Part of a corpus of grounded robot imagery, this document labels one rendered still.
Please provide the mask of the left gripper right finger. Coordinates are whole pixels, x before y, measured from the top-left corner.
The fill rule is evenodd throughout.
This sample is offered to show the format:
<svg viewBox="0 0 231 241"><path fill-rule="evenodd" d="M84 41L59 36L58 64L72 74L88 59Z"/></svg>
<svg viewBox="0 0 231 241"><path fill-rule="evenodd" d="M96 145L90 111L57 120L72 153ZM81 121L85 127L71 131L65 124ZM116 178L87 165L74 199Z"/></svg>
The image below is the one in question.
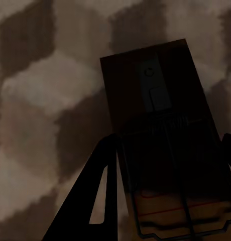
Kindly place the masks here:
<svg viewBox="0 0 231 241"><path fill-rule="evenodd" d="M226 156L226 159L231 166L231 134L224 134L222 139L222 147Z"/></svg>

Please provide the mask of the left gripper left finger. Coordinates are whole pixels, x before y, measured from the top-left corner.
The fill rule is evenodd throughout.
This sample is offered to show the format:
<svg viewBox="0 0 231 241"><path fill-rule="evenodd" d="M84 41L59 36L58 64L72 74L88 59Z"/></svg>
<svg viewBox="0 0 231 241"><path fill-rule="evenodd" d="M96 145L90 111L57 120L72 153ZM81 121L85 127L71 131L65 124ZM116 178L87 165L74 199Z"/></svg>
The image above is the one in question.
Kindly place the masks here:
<svg viewBox="0 0 231 241"><path fill-rule="evenodd" d="M106 166L104 222L89 224ZM118 241L116 134L98 142L42 241Z"/></svg>

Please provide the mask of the mousetrap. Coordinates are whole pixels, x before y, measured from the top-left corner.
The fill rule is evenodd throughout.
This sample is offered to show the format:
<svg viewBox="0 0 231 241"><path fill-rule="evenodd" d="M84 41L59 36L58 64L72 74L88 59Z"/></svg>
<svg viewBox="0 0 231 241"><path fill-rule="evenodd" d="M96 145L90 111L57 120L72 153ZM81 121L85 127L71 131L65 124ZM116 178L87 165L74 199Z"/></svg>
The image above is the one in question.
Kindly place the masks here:
<svg viewBox="0 0 231 241"><path fill-rule="evenodd" d="M100 64L134 241L231 241L231 170L186 39Z"/></svg>

